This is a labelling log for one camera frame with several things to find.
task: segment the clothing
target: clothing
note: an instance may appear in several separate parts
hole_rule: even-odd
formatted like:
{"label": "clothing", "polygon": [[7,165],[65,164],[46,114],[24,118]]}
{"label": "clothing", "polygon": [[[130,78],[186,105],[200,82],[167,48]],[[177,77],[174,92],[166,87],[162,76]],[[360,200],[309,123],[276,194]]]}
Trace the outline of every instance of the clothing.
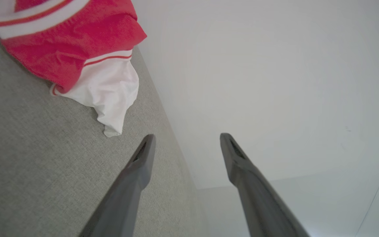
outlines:
{"label": "clothing", "polygon": [[50,92],[94,107],[105,135],[120,135],[139,79],[132,48],[146,38],[131,0],[0,0],[7,52]]}

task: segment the red garment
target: red garment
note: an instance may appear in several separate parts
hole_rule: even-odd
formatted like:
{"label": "red garment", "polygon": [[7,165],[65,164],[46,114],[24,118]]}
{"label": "red garment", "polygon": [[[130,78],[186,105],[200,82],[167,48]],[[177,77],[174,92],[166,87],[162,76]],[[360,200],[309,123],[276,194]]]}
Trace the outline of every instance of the red garment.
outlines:
{"label": "red garment", "polygon": [[0,0],[2,45],[61,93],[75,85],[86,60],[131,50],[146,38],[131,0],[17,0],[10,8],[8,2]]}

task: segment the gray textured surface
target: gray textured surface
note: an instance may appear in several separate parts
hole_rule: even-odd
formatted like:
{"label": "gray textured surface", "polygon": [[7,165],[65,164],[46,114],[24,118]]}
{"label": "gray textured surface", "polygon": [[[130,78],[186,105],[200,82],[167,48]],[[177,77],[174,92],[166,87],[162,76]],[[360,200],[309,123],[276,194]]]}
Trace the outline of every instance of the gray textured surface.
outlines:
{"label": "gray textured surface", "polygon": [[51,97],[0,46],[0,236],[76,236],[141,139],[157,147],[134,236],[205,236],[194,184],[138,49],[137,100],[123,134],[106,138],[96,113]]}

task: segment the red and white shirt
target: red and white shirt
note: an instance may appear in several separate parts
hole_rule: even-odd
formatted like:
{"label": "red and white shirt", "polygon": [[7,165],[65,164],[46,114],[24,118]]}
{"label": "red and white shirt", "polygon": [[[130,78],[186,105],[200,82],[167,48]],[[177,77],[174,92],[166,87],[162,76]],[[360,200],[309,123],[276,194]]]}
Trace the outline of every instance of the red and white shirt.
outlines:
{"label": "red and white shirt", "polygon": [[131,0],[0,0],[0,40],[53,95],[95,107],[105,135],[122,132],[137,97],[129,62],[146,34]]}

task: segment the gray surface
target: gray surface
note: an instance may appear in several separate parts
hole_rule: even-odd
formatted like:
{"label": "gray surface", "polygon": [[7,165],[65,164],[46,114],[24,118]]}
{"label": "gray surface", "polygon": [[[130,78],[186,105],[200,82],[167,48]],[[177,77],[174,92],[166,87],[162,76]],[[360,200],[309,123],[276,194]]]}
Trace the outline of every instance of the gray surface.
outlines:
{"label": "gray surface", "polygon": [[0,236],[76,236],[141,139],[157,137],[152,180],[134,236],[204,236],[205,217],[156,89],[136,48],[137,100],[123,134],[106,138],[96,113],[51,97],[0,47]]}

